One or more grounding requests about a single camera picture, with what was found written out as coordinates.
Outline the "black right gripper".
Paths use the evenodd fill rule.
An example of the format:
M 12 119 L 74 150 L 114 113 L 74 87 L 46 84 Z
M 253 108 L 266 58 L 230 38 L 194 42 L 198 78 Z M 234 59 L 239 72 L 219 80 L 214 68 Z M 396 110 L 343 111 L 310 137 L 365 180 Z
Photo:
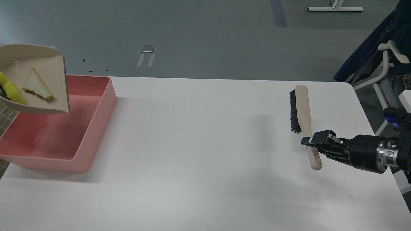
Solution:
M 303 137 L 301 145 L 317 148 L 318 152 L 356 169 L 383 174 L 384 165 L 378 161 L 378 149 L 386 138 L 371 135 L 357 135 L 352 139 L 337 138 L 332 130 L 314 133 L 312 137 Z

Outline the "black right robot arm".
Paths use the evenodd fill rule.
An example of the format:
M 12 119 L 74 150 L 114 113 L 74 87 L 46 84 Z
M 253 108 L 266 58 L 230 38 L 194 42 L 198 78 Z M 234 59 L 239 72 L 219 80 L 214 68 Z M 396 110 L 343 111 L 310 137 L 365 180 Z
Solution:
M 301 144 L 316 148 L 328 159 L 368 172 L 382 174 L 389 166 L 397 167 L 410 182 L 410 113 L 403 107 L 388 107 L 384 117 L 399 137 L 357 135 L 346 139 L 338 138 L 332 130 L 324 130 L 311 138 L 303 137 Z

